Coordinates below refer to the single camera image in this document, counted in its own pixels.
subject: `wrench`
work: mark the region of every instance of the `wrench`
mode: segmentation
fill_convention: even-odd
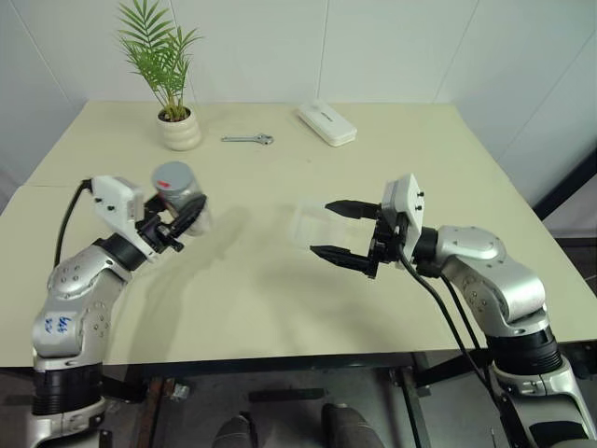
[[[271,145],[273,137],[264,133],[258,133],[257,135],[246,137],[222,137],[222,142],[256,142],[261,145]]]

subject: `wall tile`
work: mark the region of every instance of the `wall tile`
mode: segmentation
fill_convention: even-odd
[[[596,47],[593,37],[500,160],[531,204],[541,200],[597,144]]]
[[[595,29],[594,0],[480,0],[437,98],[499,159]]]
[[[13,1],[75,107],[88,99],[155,99],[118,46],[118,0]]]
[[[326,0],[173,0],[198,27],[191,80],[201,102],[303,102],[319,76]]]
[[[1,184],[20,184],[76,112],[8,0],[0,0],[0,104],[0,163],[10,176]]]
[[[476,0],[330,0],[320,96],[430,103]]]

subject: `black cable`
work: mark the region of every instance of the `black cable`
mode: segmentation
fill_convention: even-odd
[[[56,251],[54,252],[54,267],[60,264],[60,256],[62,253],[62,240],[64,239],[64,232],[66,231],[66,225],[68,224],[68,220],[73,213],[73,209],[75,208],[76,202],[78,201],[79,196],[81,193],[88,189],[91,191],[91,179],[82,180],[79,186],[77,187],[75,194],[73,195],[73,199],[71,199],[71,203],[68,204],[68,208],[66,209],[66,213],[64,213],[64,217],[62,218],[62,224],[60,226],[60,230],[58,232],[58,240],[56,241]]]
[[[454,300],[454,304],[456,305],[456,308],[458,309],[458,313],[460,314],[460,317],[463,319],[463,322],[465,322],[466,331],[468,331],[468,335],[470,336],[470,339],[473,341],[473,345],[475,345],[475,348],[477,350],[480,350],[481,347],[479,345],[479,341],[477,340],[477,335],[475,334],[475,331],[473,331],[473,328],[470,325],[468,317],[465,314],[465,309],[463,308],[463,305],[458,300],[458,296],[456,295],[456,291],[454,290],[453,286],[451,285],[450,280],[448,280],[448,278],[444,274],[441,274],[439,277],[443,280],[444,285],[446,285],[446,288],[449,290],[450,295],[451,295],[452,299]]]
[[[473,328],[470,325],[468,317],[466,316],[466,313],[465,313],[465,309],[463,308],[463,305],[460,303],[460,300],[458,299],[458,295],[456,294],[454,287],[451,285],[450,280],[448,280],[448,277],[446,277],[446,275],[441,274],[440,277],[441,277],[441,280],[444,282],[444,285],[450,292],[451,298],[454,301],[456,308],[458,309],[458,313],[460,314],[460,317],[463,319],[463,322],[465,323],[466,331],[468,331],[468,335],[470,336],[470,339],[473,342],[473,345],[475,345],[475,348],[477,350],[480,350],[481,347],[479,345],[479,341],[477,340],[477,335],[475,335],[475,331],[473,331]],[[487,366],[483,366],[483,373],[485,374],[485,381],[487,382],[489,391],[492,394],[492,397],[495,397],[495,394],[493,393],[492,377],[489,374],[489,369]]]
[[[441,297],[439,297],[439,294],[437,293],[437,291],[431,285],[429,285],[429,283],[427,283],[427,281],[424,278],[422,278],[420,275],[417,274],[415,269],[412,267],[412,265],[409,263],[406,256],[404,255],[404,247],[402,245],[397,245],[397,252],[398,252],[398,259],[400,260],[400,262],[402,262],[402,265],[406,268],[406,270],[409,272],[409,274],[412,276],[412,278],[414,278],[417,281],[417,283],[419,283],[419,285],[424,287],[427,290],[427,292],[429,292],[429,294],[431,294],[431,296],[435,299],[437,306],[439,307],[439,310],[441,311],[444,318],[446,319],[446,322],[448,323],[448,326],[450,327],[451,333],[454,336],[456,343],[458,344],[458,348],[460,349],[463,356],[470,363],[471,367],[473,368],[473,372],[477,375],[477,377],[479,378],[479,381],[481,381],[482,384],[487,389],[487,392],[490,394],[492,402],[495,402],[495,397],[493,396],[492,389],[489,386],[489,384],[487,383],[487,381],[485,381],[485,378],[483,378],[483,374],[477,367],[477,364],[475,364],[475,361],[473,360],[473,358],[466,351],[465,345],[463,344],[463,340],[460,338],[460,334],[458,334],[458,330],[456,329],[456,326],[454,325],[454,321],[451,319],[450,313],[448,313],[446,304],[441,299]]]

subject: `gray container lid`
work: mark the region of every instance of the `gray container lid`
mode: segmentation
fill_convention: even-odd
[[[172,193],[184,191],[194,181],[195,176],[186,163],[169,161],[164,163],[151,176],[156,189]]]

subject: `table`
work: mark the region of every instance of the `table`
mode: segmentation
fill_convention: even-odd
[[[313,217],[314,207],[337,199],[377,202],[385,181],[406,173],[415,173],[425,191],[426,226],[491,230],[538,273],[559,341],[597,338],[595,297],[453,106],[335,107],[358,128],[356,141],[344,147],[326,145],[292,105],[227,104],[198,108],[203,141],[179,153],[160,143],[156,104],[87,103],[0,218],[0,367],[32,363],[31,324],[79,180],[121,175],[148,198],[152,171],[170,160],[195,172],[214,228],[184,238],[182,253],[169,251],[135,273],[114,310],[106,364],[455,348],[432,298],[406,273],[381,266],[371,281],[306,249],[310,238],[315,244],[330,238],[366,253],[372,221]],[[259,132],[273,135],[274,144],[219,141]],[[321,232],[317,219],[328,219],[335,231]],[[63,255],[107,234],[83,196]],[[458,328],[471,346],[464,326]]]

